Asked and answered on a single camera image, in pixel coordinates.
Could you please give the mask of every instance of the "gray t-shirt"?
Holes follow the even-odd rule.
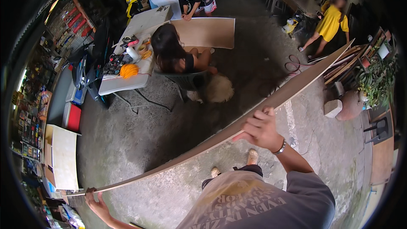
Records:
[[[335,199],[313,172],[289,172],[287,191],[254,172],[230,171],[203,189],[178,229],[328,228]]]

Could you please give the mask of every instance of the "sandal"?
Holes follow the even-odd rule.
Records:
[[[218,176],[219,174],[221,174],[221,171],[217,167],[213,167],[213,169],[210,172],[212,178]]]
[[[249,150],[249,155],[247,156],[247,164],[252,164],[251,162],[254,161],[254,164],[257,165],[258,154],[257,151],[254,149]]]

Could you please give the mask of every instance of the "yellow dress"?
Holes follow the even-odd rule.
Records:
[[[322,12],[324,12],[324,18],[318,23],[317,28],[315,29],[325,41],[329,42],[338,32],[339,24],[344,32],[349,32],[348,27],[348,18],[346,15],[343,17],[343,20],[339,23],[341,18],[341,12],[338,8],[331,5],[328,9],[327,6],[329,1],[325,2],[321,7]]]

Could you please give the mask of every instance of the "bracelet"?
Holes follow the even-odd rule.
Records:
[[[278,150],[277,152],[273,152],[273,154],[274,154],[274,155],[278,155],[278,154],[280,154],[281,152],[283,152],[286,145],[288,145],[288,143],[287,143],[287,141],[286,141],[285,138],[284,138],[283,141],[282,141],[281,149]]]

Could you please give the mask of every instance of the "hand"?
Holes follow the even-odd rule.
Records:
[[[103,220],[106,224],[108,221],[112,219],[109,208],[106,206],[106,203],[102,199],[102,192],[98,193],[98,201],[95,201],[93,198],[93,192],[96,188],[88,188],[85,194],[85,202],[89,206],[89,208],[98,216],[101,220]]]
[[[216,67],[208,67],[208,72],[215,75],[218,74],[218,69]]]
[[[190,21],[190,20],[192,19],[192,15],[187,14],[187,15],[185,15],[185,16],[183,17],[183,19],[184,19],[185,21]]]
[[[251,144],[277,152],[281,149],[284,137],[276,131],[276,117],[274,108],[265,106],[263,111],[255,111],[252,118],[248,118],[242,125],[241,134],[232,140],[246,139]]]

